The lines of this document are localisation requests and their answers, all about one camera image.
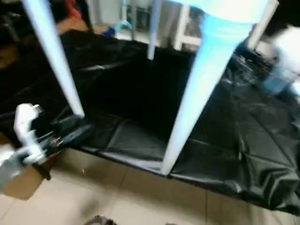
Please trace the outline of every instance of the white wall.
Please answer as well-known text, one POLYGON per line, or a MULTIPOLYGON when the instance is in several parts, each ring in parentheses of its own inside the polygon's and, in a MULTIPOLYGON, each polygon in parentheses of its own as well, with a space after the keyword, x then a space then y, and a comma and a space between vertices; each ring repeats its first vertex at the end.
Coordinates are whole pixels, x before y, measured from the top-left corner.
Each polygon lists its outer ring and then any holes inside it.
MULTIPOLYGON (((92 24, 115 25, 120 20, 122 0, 87 0, 92 24)), ((147 8, 151 0, 136 0, 138 7, 147 8)))

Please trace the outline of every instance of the white object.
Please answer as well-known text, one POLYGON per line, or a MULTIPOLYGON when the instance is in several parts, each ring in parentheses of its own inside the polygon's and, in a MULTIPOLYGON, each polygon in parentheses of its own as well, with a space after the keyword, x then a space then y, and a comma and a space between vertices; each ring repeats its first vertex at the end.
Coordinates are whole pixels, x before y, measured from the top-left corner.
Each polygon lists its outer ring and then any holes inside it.
POLYGON ((17 106, 15 112, 14 130, 23 145, 22 149, 25 149, 29 155, 24 160, 26 164, 46 161, 43 149, 36 142, 35 131, 31 130, 31 123, 39 114, 38 107, 38 105, 21 104, 17 106))
MULTIPOLYGON (((186 25, 189 19, 189 11, 190 6, 185 4, 186 1, 183 1, 184 5, 181 7, 179 21, 177 25, 177 30, 175 34, 175 39, 173 43, 173 47, 176 50, 181 50, 182 44, 189 44, 189 45, 200 45, 201 39, 198 37, 191 37, 184 34, 186 25)), ((278 0, 269 0, 266 9, 264 10, 263 16, 260 22, 256 25, 255 29, 251 33, 247 46, 249 49, 255 49, 258 44, 259 40, 263 35, 268 23, 270 22, 272 16, 274 15, 276 9, 278 7, 278 0)))
POLYGON ((260 22, 255 26, 252 34, 249 37, 247 47, 249 49, 255 49, 258 46, 264 31, 266 30, 272 16, 274 15, 279 3, 278 0, 269 0, 268 5, 263 13, 263 17, 260 22))
POLYGON ((84 117, 49 3, 46 0, 23 0, 23 5, 73 113, 84 117))
POLYGON ((267 0, 186 0, 206 13, 202 44, 193 63, 180 108, 166 148, 161 172, 172 170, 211 93, 237 45, 260 21, 267 0))
POLYGON ((147 52, 147 58, 149 60, 153 60, 154 58, 161 5, 162 5, 162 0, 152 0, 152 13, 151 13, 150 31, 149 31, 150 43, 147 52))

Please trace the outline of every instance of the floor grout line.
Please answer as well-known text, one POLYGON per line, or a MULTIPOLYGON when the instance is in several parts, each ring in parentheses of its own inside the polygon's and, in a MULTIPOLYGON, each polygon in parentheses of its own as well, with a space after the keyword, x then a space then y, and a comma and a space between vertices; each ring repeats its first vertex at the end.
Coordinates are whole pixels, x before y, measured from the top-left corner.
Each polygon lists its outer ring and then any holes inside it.
POLYGON ((113 198, 114 198, 114 199, 113 199, 113 203, 112 203, 112 206, 111 206, 111 208, 110 208, 110 211, 109 211, 109 213, 108 213, 108 215, 107 215, 107 217, 109 217, 109 218, 111 217, 111 213, 112 213, 112 211, 113 211, 113 209, 114 209, 114 207, 115 207, 117 201, 119 200, 120 189, 121 189, 122 184, 123 184, 123 182, 124 182, 124 180, 125 180, 125 178, 126 178, 126 176, 127 176, 128 170, 129 170, 129 168, 126 167, 124 176, 122 177, 121 182, 120 182, 120 185, 118 186, 118 191, 116 192, 116 194, 115 194, 114 197, 113 197, 113 198))
POLYGON ((10 206, 7 208, 7 210, 5 211, 5 213, 3 214, 3 216, 0 218, 0 222, 4 219, 4 217, 6 216, 6 214, 8 214, 9 210, 13 207, 13 205, 15 204, 16 201, 17 201, 17 199, 14 199, 14 201, 10 204, 10 206))
POLYGON ((208 200, 208 197, 207 197, 207 190, 205 190, 205 225, 207 224, 207 200, 208 200))

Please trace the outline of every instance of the black plastic sheet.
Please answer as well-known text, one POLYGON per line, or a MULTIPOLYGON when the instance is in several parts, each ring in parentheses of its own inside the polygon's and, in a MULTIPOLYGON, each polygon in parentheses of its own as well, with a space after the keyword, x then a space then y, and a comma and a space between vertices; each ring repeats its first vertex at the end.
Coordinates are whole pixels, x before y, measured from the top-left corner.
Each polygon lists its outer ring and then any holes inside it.
MULTIPOLYGON (((161 175, 194 55, 158 48, 149 62, 144 44, 79 31, 62 42, 93 125, 73 147, 161 175)), ((290 96, 268 97, 239 67, 232 60, 168 178, 300 215, 298 107, 290 96)), ((0 128, 8 136, 20 103, 40 104, 53 121, 70 114, 40 50, 1 73, 0 128)))

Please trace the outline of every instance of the tiled floor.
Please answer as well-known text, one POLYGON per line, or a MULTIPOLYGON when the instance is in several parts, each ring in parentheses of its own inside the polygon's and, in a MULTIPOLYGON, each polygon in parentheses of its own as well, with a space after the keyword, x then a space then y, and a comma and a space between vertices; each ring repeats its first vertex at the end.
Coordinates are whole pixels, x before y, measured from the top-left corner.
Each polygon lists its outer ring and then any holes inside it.
POLYGON ((271 212, 175 180, 68 150, 27 201, 0 195, 0 225, 82 225, 94 215, 119 225, 295 225, 271 212))

